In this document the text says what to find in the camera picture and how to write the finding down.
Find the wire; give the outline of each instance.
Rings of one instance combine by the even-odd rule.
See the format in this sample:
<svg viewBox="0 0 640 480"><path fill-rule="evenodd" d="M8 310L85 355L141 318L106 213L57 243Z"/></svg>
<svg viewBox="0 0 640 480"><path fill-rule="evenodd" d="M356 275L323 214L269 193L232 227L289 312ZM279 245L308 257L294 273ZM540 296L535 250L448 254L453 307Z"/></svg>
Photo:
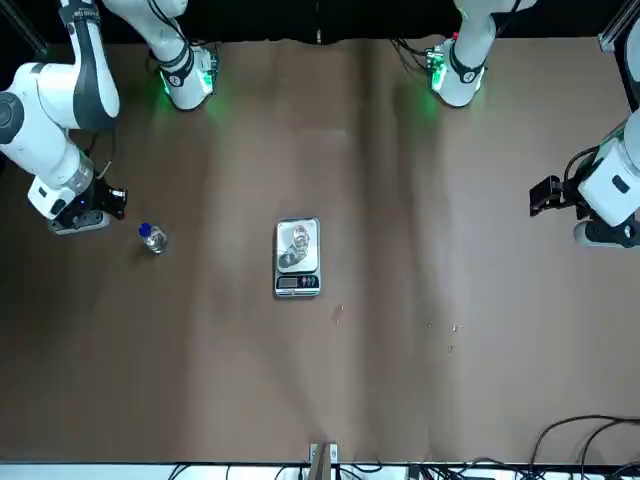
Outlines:
<svg viewBox="0 0 640 480"><path fill-rule="evenodd" d="M169 475L169 478L167 480L175 480L178 475L180 475L182 472L184 472L187 468L189 468L191 465L190 464L185 464L185 463L179 463L178 465L176 465L174 467L174 469L171 471L171 474Z"/></svg>
<svg viewBox="0 0 640 480"><path fill-rule="evenodd" d="M357 473L353 473L351 470L347 470L344 467L340 467L338 466L338 471L339 472L344 472L344 473L348 473L349 475L351 475L353 478L355 478L355 480L363 480L362 477L360 475L358 475Z"/></svg>
<svg viewBox="0 0 640 480"><path fill-rule="evenodd" d="M587 439L587 441L584 444L584 447L582 447L582 453L580 455L580 480L584 480L585 478L585 473L584 473L584 469L585 469L585 463L586 463L586 459L587 459L587 451L589 450L589 446L591 445L591 443L595 440L595 438L600 435L603 431L611 428L611 427L615 427L616 425L634 425L634 426L640 426L640 424L638 422L634 422L634 421L627 421L627 420L614 420L610 423L606 423L604 425L602 425L600 428L596 429Z"/></svg>
<svg viewBox="0 0 640 480"><path fill-rule="evenodd" d="M635 460L633 462L629 462L626 465L623 465L622 467L620 467L615 472L613 472L611 475L607 475L605 478L617 478L618 475L620 475L625 470L628 470L629 468L632 468L632 467L637 467L638 465L640 465L640 460Z"/></svg>
<svg viewBox="0 0 640 480"><path fill-rule="evenodd" d="M542 444L542 440L544 439L544 437L554 428L559 427L561 425L565 425L567 423L572 423L572 422L578 422L578 421L582 421L582 420L609 420L611 422L626 422L626 423L630 423L633 425L640 425L640 418L638 417L614 417L611 415L580 415L577 417L570 417L570 418L566 418L564 420L560 420L559 422L553 423L551 425L549 425L547 428L545 428L542 433L540 434L540 436L538 437L538 440L536 442L535 447L533 448L533 452L531 453L531 458L529 459L529 473L533 472L533 468L534 468L534 464L536 461L536 457L538 456L538 451L540 450L540 445Z"/></svg>
<svg viewBox="0 0 640 480"><path fill-rule="evenodd" d="M393 39L394 42L396 42L398 45L400 45L402 48L404 48L407 52L412 53L413 55L418 55L419 57L426 57L427 56L427 52L425 52L424 50L418 50L416 49L414 46L412 46L408 40L405 40L404 38L395 38Z"/></svg>
<svg viewBox="0 0 640 480"><path fill-rule="evenodd" d="M509 16L504 22L502 22L502 25L500 25L500 28L496 32L496 38L502 35L505 29L509 26L509 24L513 20L514 14L518 11L518 8L520 8L521 3L522 3L522 0L516 0L516 3L513 4L513 8L509 11Z"/></svg>
<svg viewBox="0 0 640 480"><path fill-rule="evenodd" d="M615 425L619 425L620 422L618 421L614 421L611 423L605 423L604 425L602 425L600 428L596 429L591 436L587 439L587 441L584 443L584 447L582 447L582 452L580 454L580 479L584 480L584 468L585 468L585 463L587 461L587 451L589 450L589 446L591 445L591 443L595 440L595 438L602 433L603 431L605 431L606 429L613 427Z"/></svg>
<svg viewBox="0 0 640 480"><path fill-rule="evenodd" d="M97 175L97 179L100 180L102 177L104 177L107 172L109 171L109 169L111 168L111 164L113 163L113 159L116 156L116 127L115 125L111 128L111 130L109 130L109 132L111 133L111 155L109 157L109 160L107 161L107 163L105 164L105 166L102 168L102 171ZM91 145L89 146L89 154L91 153L91 150L93 149L93 146L95 144L95 140L98 138L97 134L96 136L94 136L94 141L91 142Z"/></svg>
<svg viewBox="0 0 640 480"><path fill-rule="evenodd" d="M409 56L413 60L413 63L416 64L418 69L422 73L426 73L427 66L426 66L426 64L421 63L420 62L420 58L419 58L423 53L426 56L425 52L420 52L418 50L415 50L414 48L412 48L409 45L407 45L404 40L394 39L394 40L389 40L389 41L394 46L396 52L398 52L398 55L400 55L404 59L404 56L402 56L402 53L401 53L400 49L405 50L407 53L409 53Z"/></svg>
<svg viewBox="0 0 640 480"><path fill-rule="evenodd" d="M409 77L411 77L416 82L423 83L422 78L416 75L425 75L426 70L423 70L422 68L416 68L413 65L411 65L407 61L407 59L404 58L404 55L402 54L400 47L396 45L393 40L391 40L391 45L393 46L393 49L396 51L396 54L398 55L398 59L400 60L400 64L402 65L402 68L404 69L404 71L407 72L407 75L409 75Z"/></svg>
<svg viewBox="0 0 640 480"><path fill-rule="evenodd" d="M589 147L589 148L581 151L577 155L575 155L571 160L569 160L569 163L567 164L567 168L564 169L564 184L563 184L563 186L566 187L567 182L569 181L569 171L571 170L571 167L573 166L573 164L576 163L577 160L581 159L585 155L589 155L591 153L597 152L599 148L600 148L599 145L597 145L595 147Z"/></svg>
<svg viewBox="0 0 640 480"><path fill-rule="evenodd" d="M160 20L162 23L164 23L166 26L170 27L174 32L176 32L178 36L182 38L182 40L184 40L184 42L189 46L200 47L207 43L204 41L194 42L192 40L189 40L184 35L184 33L182 33L182 31L178 27L176 27L176 25L164 14L162 9L158 6L158 2L156 2L156 0L147 0L147 5L149 5L149 8L153 12L153 14L156 16L156 18L158 18L158 20Z"/></svg>
<svg viewBox="0 0 640 480"><path fill-rule="evenodd" d="M355 468L356 470L358 470L361 473L377 473L380 470L382 470L382 462L380 462L380 459L376 456L376 462L378 462L378 465L375 468L372 469L368 469L368 468L362 468L359 467L358 465L352 464L351 468Z"/></svg>
<svg viewBox="0 0 640 480"><path fill-rule="evenodd" d="M280 467L280 470L278 470L278 473L276 473L276 476L275 476L275 477L273 477L273 480L278 480L278 477L280 476L280 474L281 474L282 472L284 472L284 470L285 470L286 468L287 468L287 467L286 467L285 465L283 465L282 467Z"/></svg>

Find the bottle cap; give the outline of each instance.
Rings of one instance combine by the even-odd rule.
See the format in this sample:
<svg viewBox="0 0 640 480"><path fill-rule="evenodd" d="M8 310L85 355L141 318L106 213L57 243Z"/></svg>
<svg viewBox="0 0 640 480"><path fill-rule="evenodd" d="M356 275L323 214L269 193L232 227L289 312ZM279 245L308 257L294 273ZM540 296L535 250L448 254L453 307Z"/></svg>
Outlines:
<svg viewBox="0 0 640 480"><path fill-rule="evenodd" d="M140 224L140 228L138 228L138 233L142 238L147 238L149 235L151 235L151 225L149 225L146 222Z"/></svg>

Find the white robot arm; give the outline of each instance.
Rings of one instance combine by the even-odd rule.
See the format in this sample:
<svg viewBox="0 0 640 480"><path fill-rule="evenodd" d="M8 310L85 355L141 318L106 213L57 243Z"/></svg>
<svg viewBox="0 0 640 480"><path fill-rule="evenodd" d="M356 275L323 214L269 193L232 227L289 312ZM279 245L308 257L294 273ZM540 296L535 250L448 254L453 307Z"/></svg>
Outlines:
<svg viewBox="0 0 640 480"><path fill-rule="evenodd" d="M193 110L213 93L217 56L192 44L175 20L185 12L187 0L103 0L103 3L147 42L177 108Z"/></svg>
<svg viewBox="0 0 640 480"><path fill-rule="evenodd" d="M457 39L449 38L429 49L427 61L432 90L448 105L463 107L480 89L489 50L499 34L492 14L514 14L537 0L454 1L462 16Z"/></svg>
<svg viewBox="0 0 640 480"><path fill-rule="evenodd" d="M640 20L625 45L625 61L636 96L640 91ZM570 177L571 167L578 162ZM640 110L592 148L576 155L562 179L547 177L529 191L530 215L548 209L576 207L580 222L574 229L586 246L640 245Z"/></svg>
<svg viewBox="0 0 640 480"><path fill-rule="evenodd" d="M35 175L28 197L58 233L122 218L126 191L111 189L69 139L68 129L113 127L120 108L93 0L61 0L73 65L27 63L0 92L0 151Z"/></svg>

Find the black cable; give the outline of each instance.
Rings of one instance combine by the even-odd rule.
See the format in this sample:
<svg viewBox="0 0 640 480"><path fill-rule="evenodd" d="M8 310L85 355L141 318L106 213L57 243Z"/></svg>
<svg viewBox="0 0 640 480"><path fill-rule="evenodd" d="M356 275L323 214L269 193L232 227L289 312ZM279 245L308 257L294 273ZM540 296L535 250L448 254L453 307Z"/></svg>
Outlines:
<svg viewBox="0 0 640 480"><path fill-rule="evenodd" d="M595 440L595 438L600 435L603 431L611 428L611 427L615 427L616 425L634 425L634 426L640 426L640 423L638 422L634 422L634 421L627 421L627 420L614 420L610 423L606 423L604 425L602 425L600 428L596 429L587 439L587 441L584 444L584 447L582 447L582 453L580 455L580 480L584 480L584 478L586 477L585 473L584 473L584 469L585 469L585 464L587 461L587 451L589 450L589 446L591 445L591 443Z"/></svg>
<svg viewBox="0 0 640 480"><path fill-rule="evenodd" d="M407 75L409 75L409 77L411 77L416 82L422 83L420 77L416 76L416 75L425 75L426 74L426 70L422 68L423 66L420 65L420 68L414 67L413 65L411 65L407 61L407 59L402 54L402 51L400 50L400 47L398 45L396 45L396 43L394 43L393 40L391 40L391 45L393 46L393 49L395 50L396 54L398 55L398 59L400 60L400 64L402 65L402 68L404 69L404 71L407 72Z"/></svg>
<svg viewBox="0 0 640 480"><path fill-rule="evenodd" d="M164 12L162 11L162 9L158 6L158 3L156 2L156 0L147 0L147 5L149 5L149 8L151 9L151 11L153 12L153 14L156 16L156 18L158 18L158 20L160 20L162 23L164 23L166 26L170 27L174 32L176 32L178 34L178 36L180 38L182 38L182 40L184 40L185 43L187 43L188 45L192 46L192 47L200 47L202 45L205 45L207 42L194 42L192 40L189 40L184 33L182 33L180 31L179 28L177 28L175 26L175 24L169 19L169 17L167 17Z"/></svg>
<svg viewBox="0 0 640 480"><path fill-rule="evenodd" d="M615 479L625 470L637 467L638 465L640 465L640 460L634 460L633 462L629 462L626 465L621 466L618 470L613 472L611 475L607 475L605 478Z"/></svg>
<svg viewBox="0 0 640 480"><path fill-rule="evenodd" d="M536 445L533 448L533 452L531 453L531 458L529 459L529 473L532 473L534 464L536 461L536 457L538 456L538 450L540 450L540 445L542 444L542 440L544 437L554 428L559 427L561 425L565 425L567 423L578 422L582 420L609 420L609 421L622 421L634 425L640 425L640 418L638 417L614 417L611 415L579 415L577 417L565 418L564 420L560 420L559 422L553 423L545 428L540 436L538 436L538 440L536 441Z"/></svg>
<svg viewBox="0 0 640 480"><path fill-rule="evenodd" d="M589 155L591 153L597 152L599 148L600 148L599 145L597 145L595 147L589 147L589 148L581 151L577 155L575 155L571 160L569 160L569 163L567 164L567 168L564 169L564 184L563 184L563 186L565 188L566 188L567 182L569 181L569 171L571 170L571 167L573 166L573 164L576 163L577 160L581 159L585 155Z"/></svg>
<svg viewBox="0 0 640 480"><path fill-rule="evenodd" d="M359 467L358 465L355 465L355 464L352 464L351 467L355 468L356 470L358 470L361 473L377 473L380 470L382 470L382 463L380 462L380 459L378 457L376 457L376 462L378 462L378 466L376 466L375 468L372 468L372 469L362 468L362 467Z"/></svg>
<svg viewBox="0 0 640 480"><path fill-rule="evenodd" d="M496 38L502 35L505 29L509 26L509 24L513 20L513 16L518 11L518 8L520 8L521 3L522 3L522 0L516 0L516 3L513 4L513 8L509 11L509 16L504 22L502 22L502 25L500 25L500 28L496 32Z"/></svg>
<svg viewBox="0 0 640 480"><path fill-rule="evenodd" d="M278 480L278 477L280 476L280 474L281 474L282 472L284 472L284 470L285 470L286 468L287 468L287 467L286 467L286 465L283 465L282 467L280 467L280 470L278 470L278 473L276 473L276 476L275 476L275 477L273 477L273 480Z"/></svg>
<svg viewBox="0 0 640 480"><path fill-rule="evenodd" d="M405 40L404 38L394 38L393 39L394 42L398 43L398 45L400 45L402 48L404 48L407 52L413 54L413 55L418 55L419 57L426 57L427 56L427 52L425 52L424 50L418 50L415 47L413 47L407 40Z"/></svg>
<svg viewBox="0 0 640 480"><path fill-rule="evenodd" d="M403 46L403 44L399 40L390 40L390 42L394 45L394 47L396 47L396 51L400 52L398 55L402 56L402 52L400 51L400 49L404 49L405 51L407 51L409 53L409 56L411 57L411 60L413 60L413 63L416 64L416 66L418 67L418 70L420 70L421 72L426 73L427 65L420 62L420 58L419 58L418 55L416 55L411 50L409 50L408 47L406 48L406 46Z"/></svg>
<svg viewBox="0 0 640 480"><path fill-rule="evenodd" d="M347 470L344 467L338 466L338 471L339 472L344 472L344 473L348 473L349 475L351 475L353 478L355 478L355 480L363 480L362 477L360 475L358 475L357 473L353 473L351 470Z"/></svg>
<svg viewBox="0 0 640 480"><path fill-rule="evenodd" d="M174 469L171 471L171 474L169 475L169 478L167 480L175 480L176 478L178 478L178 475L180 475L182 472L184 472L187 468L189 468L191 465L190 464L185 464L185 463L179 463L178 465L176 465L174 467Z"/></svg>
<svg viewBox="0 0 640 480"><path fill-rule="evenodd" d="M596 429L587 439L587 441L584 443L584 447L582 447L582 452L580 454L580 480L584 480L584 468L585 468L585 463L587 461L587 451L589 450L589 446L591 445L591 443L595 440L595 438L600 435L600 433L602 433L603 431L605 431L606 429L613 427L615 425L619 425L620 422L618 421L614 421L611 423L605 423L604 425L602 425L600 428Z"/></svg>

